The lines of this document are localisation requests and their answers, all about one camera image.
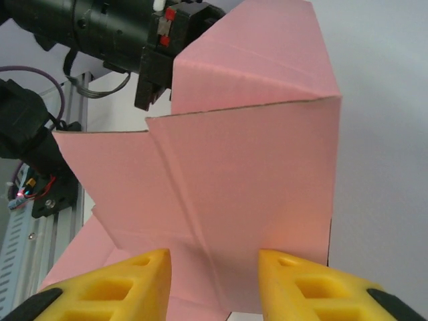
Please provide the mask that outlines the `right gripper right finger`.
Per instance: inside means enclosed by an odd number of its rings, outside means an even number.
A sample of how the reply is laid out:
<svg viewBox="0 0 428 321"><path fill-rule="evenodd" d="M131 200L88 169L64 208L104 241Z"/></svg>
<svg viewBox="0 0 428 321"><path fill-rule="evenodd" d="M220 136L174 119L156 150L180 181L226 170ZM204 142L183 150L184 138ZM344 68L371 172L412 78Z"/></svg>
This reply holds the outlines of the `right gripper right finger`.
<svg viewBox="0 0 428 321"><path fill-rule="evenodd" d="M263 321L428 321L367 279L272 249L259 251Z"/></svg>

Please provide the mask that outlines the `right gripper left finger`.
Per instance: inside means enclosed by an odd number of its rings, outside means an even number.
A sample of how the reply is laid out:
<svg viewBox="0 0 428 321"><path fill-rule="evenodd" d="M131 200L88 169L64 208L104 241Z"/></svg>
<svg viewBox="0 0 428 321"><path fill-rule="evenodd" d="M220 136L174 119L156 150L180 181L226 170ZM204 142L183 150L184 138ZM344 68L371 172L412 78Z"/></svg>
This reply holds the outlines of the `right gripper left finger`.
<svg viewBox="0 0 428 321"><path fill-rule="evenodd" d="M166 321L171 279L157 249L52 284L0 321Z"/></svg>

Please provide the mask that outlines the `pink paper box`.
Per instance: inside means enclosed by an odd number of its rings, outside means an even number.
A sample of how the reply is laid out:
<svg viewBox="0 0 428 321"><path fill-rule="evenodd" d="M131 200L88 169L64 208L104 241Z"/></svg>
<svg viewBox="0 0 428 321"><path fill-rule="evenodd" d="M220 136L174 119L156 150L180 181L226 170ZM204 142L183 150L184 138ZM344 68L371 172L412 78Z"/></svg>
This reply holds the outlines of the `pink paper box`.
<svg viewBox="0 0 428 321"><path fill-rule="evenodd" d="M341 101L312 4L244 0L177 56L170 115L56 134L95 206L43 284L167 248L168 321L261 312L261 248L328 259Z"/></svg>

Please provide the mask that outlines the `circuit board with lit LED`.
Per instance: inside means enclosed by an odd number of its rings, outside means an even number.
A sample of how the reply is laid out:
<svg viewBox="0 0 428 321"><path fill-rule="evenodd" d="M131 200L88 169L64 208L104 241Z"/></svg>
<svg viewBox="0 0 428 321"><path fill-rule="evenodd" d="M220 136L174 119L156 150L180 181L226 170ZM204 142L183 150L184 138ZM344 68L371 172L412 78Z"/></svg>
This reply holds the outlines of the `circuit board with lit LED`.
<svg viewBox="0 0 428 321"><path fill-rule="evenodd" d="M34 188L36 180L30 178L15 195L15 198L8 202L8 209L14 210L23 206L27 201L35 197Z"/></svg>

